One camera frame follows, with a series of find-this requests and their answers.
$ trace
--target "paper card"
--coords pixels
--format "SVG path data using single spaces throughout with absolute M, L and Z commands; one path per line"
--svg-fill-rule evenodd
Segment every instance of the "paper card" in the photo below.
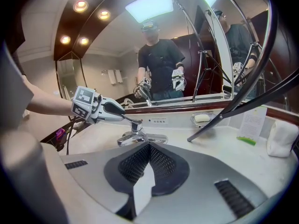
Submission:
M 265 121 L 266 107 L 257 107 L 244 113 L 237 139 L 255 145 Z

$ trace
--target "soap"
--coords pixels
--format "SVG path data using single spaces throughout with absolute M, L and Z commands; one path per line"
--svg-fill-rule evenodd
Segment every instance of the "soap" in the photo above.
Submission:
M 198 114 L 194 117 L 196 122 L 207 122 L 210 121 L 210 117 L 207 114 Z

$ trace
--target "recessed light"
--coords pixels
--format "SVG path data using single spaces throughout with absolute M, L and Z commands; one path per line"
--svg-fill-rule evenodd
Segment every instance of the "recessed light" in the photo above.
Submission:
M 62 44 L 68 44 L 70 43 L 71 39 L 69 36 L 64 36 L 63 38 L 60 39 Z
M 86 45 L 86 44 L 88 44 L 88 38 L 82 38 L 81 40 L 80 40 L 80 43 L 82 44 L 82 45 Z
M 109 17 L 110 17 L 110 13 L 108 11 L 106 11 L 106 10 L 101 11 L 100 14 L 99 14 L 99 18 L 103 19 L 103 20 L 105 20 L 105 19 L 107 19 Z
M 81 1 L 78 1 L 75 3 L 74 10 L 78 13 L 81 13 L 81 12 L 85 11 L 87 9 L 87 7 L 88 7 L 87 2 L 81 0 Z

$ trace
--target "jeans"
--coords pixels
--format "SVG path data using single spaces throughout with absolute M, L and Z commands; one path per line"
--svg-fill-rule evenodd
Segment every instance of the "jeans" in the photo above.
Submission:
M 235 92 L 239 92 L 242 89 L 242 86 L 235 86 Z M 256 97 L 257 88 L 256 85 L 252 88 L 246 98 L 254 99 Z
M 184 97 L 182 91 L 175 91 L 172 88 L 157 93 L 153 93 L 153 100 L 174 99 Z

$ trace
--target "black grille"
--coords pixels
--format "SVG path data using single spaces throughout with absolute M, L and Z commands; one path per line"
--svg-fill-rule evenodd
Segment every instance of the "black grille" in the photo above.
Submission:
M 155 174 L 155 182 L 167 178 L 176 169 L 175 161 L 151 146 L 149 163 Z
M 237 218 L 250 213 L 254 207 L 229 180 L 215 183 L 216 188 Z
M 118 169 L 120 173 L 133 185 L 143 176 L 143 172 L 150 158 L 150 145 L 140 149 L 138 152 L 120 162 Z
M 86 164 L 88 164 L 88 163 L 85 160 L 80 160 L 80 161 L 76 161 L 76 162 L 66 163 L 65 166 L 67 169 L 72 169 L 72 168 L 81 167 Z

